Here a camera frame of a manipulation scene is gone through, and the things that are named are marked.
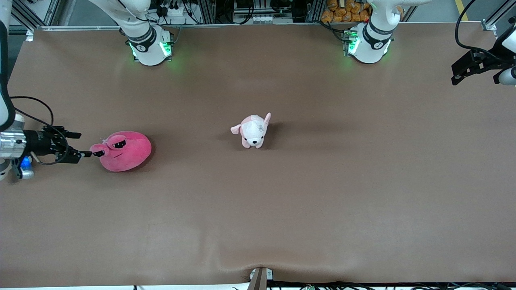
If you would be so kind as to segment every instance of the robot logo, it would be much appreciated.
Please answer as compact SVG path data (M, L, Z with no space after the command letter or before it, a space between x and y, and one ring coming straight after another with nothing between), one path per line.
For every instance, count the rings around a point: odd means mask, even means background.
M136 46L136 49L137 49L139 52L145 52L145 50L146 50L145 46L143 46L143 45L137 45L137 46Z

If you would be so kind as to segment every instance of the stuffed puppy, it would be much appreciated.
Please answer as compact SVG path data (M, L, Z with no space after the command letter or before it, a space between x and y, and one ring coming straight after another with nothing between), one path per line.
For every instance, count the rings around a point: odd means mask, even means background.
M270 121L270 113L265 119L258 115L251 115L245 118L240 124L231 127L231 133L242 136L242 146L245 148L256 147L257 149L263 145L263 138L267 133L267 127Z

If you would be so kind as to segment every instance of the plush toy eye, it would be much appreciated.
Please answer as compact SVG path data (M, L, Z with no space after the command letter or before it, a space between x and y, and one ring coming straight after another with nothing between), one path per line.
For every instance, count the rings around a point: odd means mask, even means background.
M125 140L122 141L122 142L118 142L118 143L113 144L113 147L115 147L117 149L123 148L124 146L125 146Z
M104 155L106 155L106 152L104 152L104 150L93 153L93 156L97 156L97 157L102 157Z

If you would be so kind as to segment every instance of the pink plush toy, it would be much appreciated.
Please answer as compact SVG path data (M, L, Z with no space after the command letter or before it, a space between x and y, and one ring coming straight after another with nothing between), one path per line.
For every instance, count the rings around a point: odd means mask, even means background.
M260 148L263 145L263 137L267 132L269 120L270 113L265 116L265 119L258 115L249 116L242 123L232 127L231 133L242 135L242 145L245 148L251 148L251 146Z
M127 171L142 164L151 155L152 145L141 133L121 131L111 134L102 144L90 148L109 171Z

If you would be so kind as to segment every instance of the wire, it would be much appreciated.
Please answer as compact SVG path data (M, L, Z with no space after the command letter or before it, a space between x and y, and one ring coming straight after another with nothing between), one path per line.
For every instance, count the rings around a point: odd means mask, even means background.
M488 289L488 290L496 290L496 286L488 286L488 285L485 285L485 284L482 284L482 283L476 283L476 282L466 283L464 285L460 285L460 286L457 286L457 287L451 287L449 289L450 290L455 290L457 288L468 287L468 286L476 286L476 287L485 288L485 289Z
M33 101L36 101L36 102L39 102L41 103L43 106L45 106L49 112L50 112L50 125L54 125L54 112L52 112L52 109L50 108L50 106L48 106L44 101L38 99L38 98L35 98L33 96L12 96L11 99L28 99L28 100L33 100Z
M274 10L276 13L290 13L292 12L292 4L290 4L290 7L287 6L280 6L279 0L271 0L269 6L272 10Z
M243 24L246 24L249 20L251 20L251 18L253 17L253 13L254 13L254 1L253 0L249 0L249 2L252 4L251 6L249 6L249 12L247 13L247 16L244 18L244 21L240 22L240 23L236 23L236 22L233 22L229 15L228 15L228 10L226 9L228 7L228 4L230 3L230 0L225 0L224 1L224 6L223 6L223 10L224 10L224 16L226 17L226 19L228 20L229 23L233 23L233 24L239 24L239 25L243 25Z
M201 24L200 21L197 20L197 18L194 16L194 10L192 9L192 4L191 3L188 3L187 0L182 0L183 2L183 6L185 7L185 10L186 10L186 14L188 14L188 16L196 23L196 24Z
M33 119L33 120L35 120L35 121L38 121L38 122L42 123L43 125L48 126L48 127L49 127L49 128L51 128L52 130L56 131L59 135L61 135L61 137L63 138L63 140L64 140L64 142L65 142L65 144L66 144L66 148L64 149L64 153L63 153L63 155L62 155L59 159L55 160L54 162L50 162L50 163L38 162L38 164L46 165L46 166L48 166L48 165L54 165L54 164L58 164L59 162L63 161L63 160L68 156L68 153L70 152L70 145L68 144L68 141L66 140L66 137L64 136L64 134L63 134L61 131L59 131L58 129L56 129L54 126L52 126L52 125L48 124L47 122L42 121L42 120L40 120L40 119L38 119L38 118L36 118L36 117L33 117L33 116L31 116L31 115L27 114L26 112L24 112L24 111L22 111L22 110L18 109L18 108L15 108L15 110L16 110L17 112L19 112L19 113L21 113L21 114L24 114L25 116L27 116L27 117L29 117L29 118Z
M457 19L457 23L455 24L455 42L462 48L465 48L467 50L474 50L474 51L479 51L479 52L483 52L487 55L489 55L490 57L496 59L497 61L499 62L502 62L502 63L511 63L512 62L507 62L499 57L497 57L496 55L490 53L489 51L485 50L485 49L481 49L479 47L476 47L476 46L470 46L470 45L465 45L465 44L462 44L459 40L459 25L460 23L462 22L462 17L466 14L466 11L471 7L471 5L473 3L475 3L476 0L471 0L471 2L469 2L466 7L464 8L464 10L460 13L459 15L459 19Z
M314 20L314 21L312 21L312 22L314 22L314 23L319 23L319 24L320 24L320 25L322 25L324 28L326 28L326 29L330 30L330 31L333 33L333 35L335 36L335 38L339 39L340 41L342 41L342 42L350 42L349 40L346 40L346 39L341 38L341 37L337 34L337 33L341 33L341 34L343 34L343 33L344 33L344 30L338 30L338 29L336 29L336 28L331 27L331 25L330 25L330 24L326 25L324 22L319 21L319 20Z
M179 35L181 34L181 30L183 30L183 26L182 25L179 26L178 35L174 39L174 44L176 44L179 41Z

